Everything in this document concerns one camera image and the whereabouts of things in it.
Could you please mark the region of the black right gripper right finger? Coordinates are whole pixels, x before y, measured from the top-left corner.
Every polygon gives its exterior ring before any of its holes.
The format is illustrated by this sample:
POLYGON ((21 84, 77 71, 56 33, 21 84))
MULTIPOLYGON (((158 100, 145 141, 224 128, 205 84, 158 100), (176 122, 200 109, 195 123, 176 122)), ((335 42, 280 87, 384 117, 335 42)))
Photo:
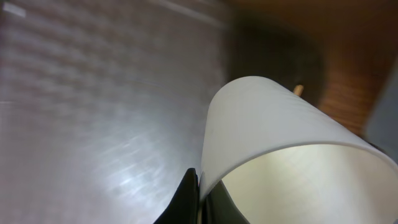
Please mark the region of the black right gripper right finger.
POLYGON ((203 222, 206 224, 249 224, 235 206, 222 181, 219 181, 205 198, 203 222))

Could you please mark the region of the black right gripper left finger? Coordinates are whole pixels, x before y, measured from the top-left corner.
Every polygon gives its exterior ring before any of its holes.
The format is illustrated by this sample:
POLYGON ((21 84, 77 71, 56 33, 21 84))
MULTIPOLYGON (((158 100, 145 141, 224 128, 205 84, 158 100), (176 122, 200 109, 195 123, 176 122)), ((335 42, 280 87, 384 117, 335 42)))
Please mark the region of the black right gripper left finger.
POLYGON ((197 224, 199 185, 196 170, 187 169, 174 196, 154 224, 197 224))

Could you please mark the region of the cream plastic cup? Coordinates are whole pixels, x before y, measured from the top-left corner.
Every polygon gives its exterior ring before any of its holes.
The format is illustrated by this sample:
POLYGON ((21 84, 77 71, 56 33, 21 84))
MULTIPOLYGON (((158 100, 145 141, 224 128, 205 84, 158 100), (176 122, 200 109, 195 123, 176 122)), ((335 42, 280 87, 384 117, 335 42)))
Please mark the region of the cream plastic cup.
POLYGON ((210 103, 200 198, 217 187, 228 222, 397 222, 397 164, 264 77, 229 82, 210 103))

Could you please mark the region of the wooden chopstick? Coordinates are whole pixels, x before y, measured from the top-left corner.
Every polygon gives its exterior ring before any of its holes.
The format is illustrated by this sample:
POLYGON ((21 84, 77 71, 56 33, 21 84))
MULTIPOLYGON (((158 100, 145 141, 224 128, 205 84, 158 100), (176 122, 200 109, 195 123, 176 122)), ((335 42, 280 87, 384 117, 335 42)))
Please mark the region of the wooden chopstick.
POLYGON ((304 89, 304 86, 303 86, 303 85, 296 85, 295 88, 294 88, 294 90, 293 90, 293 93, 294 93, 295 95, 297 95, 297 96, 301 96, 302 93, 303 93, 303 89, 304 89))

